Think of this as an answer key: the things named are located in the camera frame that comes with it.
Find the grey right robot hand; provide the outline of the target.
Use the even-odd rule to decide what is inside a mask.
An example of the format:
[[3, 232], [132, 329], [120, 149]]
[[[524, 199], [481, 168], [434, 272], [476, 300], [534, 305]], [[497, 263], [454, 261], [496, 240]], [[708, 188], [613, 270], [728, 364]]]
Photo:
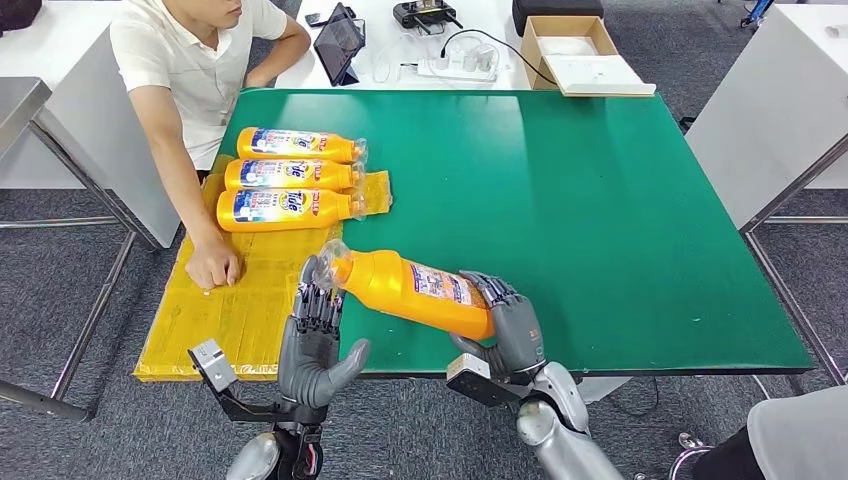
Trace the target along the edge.
[[501, 278], [462, 270], [482, 295], [493, 322], [495, 343], [483, 346], [451, 333], [451, 342], [461, 352], [486, 361], [493, 377], [516, 385], [530, 384], [546, 364], [543, 336], [532, 302]]

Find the person's right hand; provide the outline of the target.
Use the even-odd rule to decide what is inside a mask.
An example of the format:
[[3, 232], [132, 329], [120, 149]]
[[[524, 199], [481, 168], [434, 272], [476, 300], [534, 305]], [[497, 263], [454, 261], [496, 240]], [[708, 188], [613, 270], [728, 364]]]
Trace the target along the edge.
[[193, 251], [185, 271], [204, 291], [232, 286], [241, 277], [242, 262], [236, 251], [221, 236], [193, 241]]

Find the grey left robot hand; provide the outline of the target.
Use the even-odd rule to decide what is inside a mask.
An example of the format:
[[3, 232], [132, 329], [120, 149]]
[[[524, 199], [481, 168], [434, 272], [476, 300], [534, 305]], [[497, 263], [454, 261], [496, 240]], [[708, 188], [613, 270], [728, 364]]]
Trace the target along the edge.
[[311, 255], [302, 265], [284, 325], [277, 381], [282, 395], [300, 405], [320, 409], [363, 371], [371, 343], [356, 340], [339, 357], [340, 323], [346, 292], [324, 289], [314, 279], [319, 259]]

